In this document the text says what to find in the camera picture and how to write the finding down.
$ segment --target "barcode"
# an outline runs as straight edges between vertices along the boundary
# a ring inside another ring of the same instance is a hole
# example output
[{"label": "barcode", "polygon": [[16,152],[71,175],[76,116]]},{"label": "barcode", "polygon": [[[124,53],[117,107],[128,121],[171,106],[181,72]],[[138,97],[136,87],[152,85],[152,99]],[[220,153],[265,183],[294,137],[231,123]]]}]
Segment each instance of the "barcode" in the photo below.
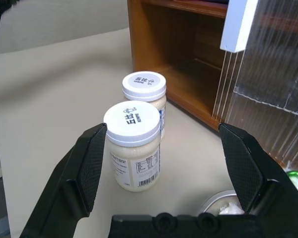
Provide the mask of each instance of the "barcode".
[{"label": "barcode", "polygon": [[155,180],[155,178],[158,176],[158,171],[155,172],[155,174],[153,176],[151,176],[150,178],[146,179],[146,180],[143,180],[143,181],[140,181],[139,182],[139,187],[142,187],[142,186],[145,186],[149,183],[151,183],[152,181]]}]

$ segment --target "table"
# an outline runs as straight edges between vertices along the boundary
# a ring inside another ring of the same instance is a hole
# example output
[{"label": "table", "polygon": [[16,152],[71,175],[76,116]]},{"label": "table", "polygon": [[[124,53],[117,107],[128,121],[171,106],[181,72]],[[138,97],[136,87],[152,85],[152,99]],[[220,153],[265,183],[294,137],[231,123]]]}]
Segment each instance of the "table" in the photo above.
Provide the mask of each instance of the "table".
[{"label": "table", "polygon": [[[124,100],[121,82],[130,72],[128,29],[0,55],[0,159],[12,238],[58,161]],[[209,196],[232,189],[219,136],[170,103],[161,167],[154,187],[128,192],[105,148],[94,209],[74,237],[107,237],[114,214],[196,215]]]}]

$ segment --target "wooden shelf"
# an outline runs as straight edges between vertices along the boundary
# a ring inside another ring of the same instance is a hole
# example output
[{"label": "wooden shelf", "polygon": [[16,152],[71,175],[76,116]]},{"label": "wooden shelf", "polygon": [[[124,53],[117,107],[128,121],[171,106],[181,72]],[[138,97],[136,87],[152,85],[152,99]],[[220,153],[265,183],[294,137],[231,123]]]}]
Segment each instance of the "wooden shelf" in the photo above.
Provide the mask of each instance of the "wooden shelf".
[{"label": "wooden shelf", "polygon": [[203,15],[225,18],[227,4],[213,3],[199,0],[141,0],[152,5],[194,12]]},{"label": "wooden shelf", "polygon": [[221,71],[193,59],[160,72],[167,79],[167,97],[217,130],[212,118]]}]

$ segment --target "jar lid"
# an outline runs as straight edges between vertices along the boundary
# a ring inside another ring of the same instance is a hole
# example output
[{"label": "jar lid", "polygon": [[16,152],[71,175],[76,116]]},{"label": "jar lid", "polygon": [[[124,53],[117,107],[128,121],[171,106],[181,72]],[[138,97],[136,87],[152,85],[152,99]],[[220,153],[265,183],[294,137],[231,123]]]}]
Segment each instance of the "jar lid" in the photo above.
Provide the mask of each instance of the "jar lid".
[{"label": "jar lid", "polygon": [[123,92],[130,100],[151,102],[165,95],[166,80],[159,73],[134,72],[123,79]]},{"label": "jar lid", "polygon": [[160,114],[151,104],[126,101],[112,106],[104,116],[107,137],[113,143],[135,147],[153,141],[160,132]]}]

